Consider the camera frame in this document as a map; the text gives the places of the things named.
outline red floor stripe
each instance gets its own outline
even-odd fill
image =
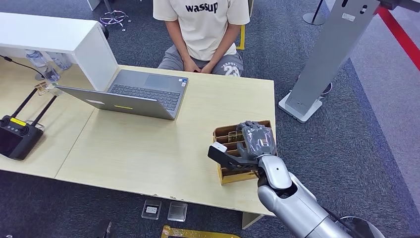
[[[420,71],[420,50],[414,44],[414,42],[410,39],[401,25],[395,20],[394,16],[383,7],[380,7],[378,10],[379,16],[382,18],[385,25],[394,35],[395,39],[397,39],[398,43],[400,43],[401,47],[413,61],[414,65]]]

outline white bottle cap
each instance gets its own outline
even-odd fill
[[[35,50],[25,50],[27,55],[31,55],[33,53],[35,53]]]

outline water bottle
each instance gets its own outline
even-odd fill
[[[51,64],[42,56],[41,52],[26,50],[26,58],[42,73],[45,79],[50,82],[57,82],[60,75],[51,66]]]
[[[56,52],[47,52],[47,54],[61,70],[67,70],[71,67],[71,62],[65,54]]]

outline sticker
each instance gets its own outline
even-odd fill
[[[90,103],[97,103],[97,104],[104,104],[104,105],[105,105],[105,103],[100,102],[100,101],[89,100],[89,99],[86,99],[86,101],[88,101],[88,102],[90,102]]]
[[[147,207],[146,212],[156,214],[156,212],[158,212],[158,209],[156,207]]]
[[[21,121],[19,119],[16,119],[16,118],[11,118],[10,121],[12,121],[12,122],[14,122],[14,123],[16,123],[18,125],[21,125],[21,126],[26,126],[26,123],[25,122],[23,122],[23,121]]]
[[[349,21],[354,21],[354,19],[356,19],[355,16],[347,14],[347,13],[343,13],[343,15],[341,16],[341,18],[349,20]]]
[[[125,109],[131,109],[131,110],[133,110],[133,108],[123,107],[123,106],[117,106],[117,105],[114,105],[114,107],[116,107],[116,108],[125,108]]]

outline white stand base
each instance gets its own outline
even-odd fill
[[[286,100],[289,97],[290,93],[286,95],[280,102],[278,102],[278,107],[285,111],[287,114],[291,115],[293,118],[297,119],[300,123],[305,123],[317,110],[322,106],[322,102],[320,100],[316,100],[314,104],[312,104],[309,111],[302,115],[294,108],[289,105],[286,105]]]

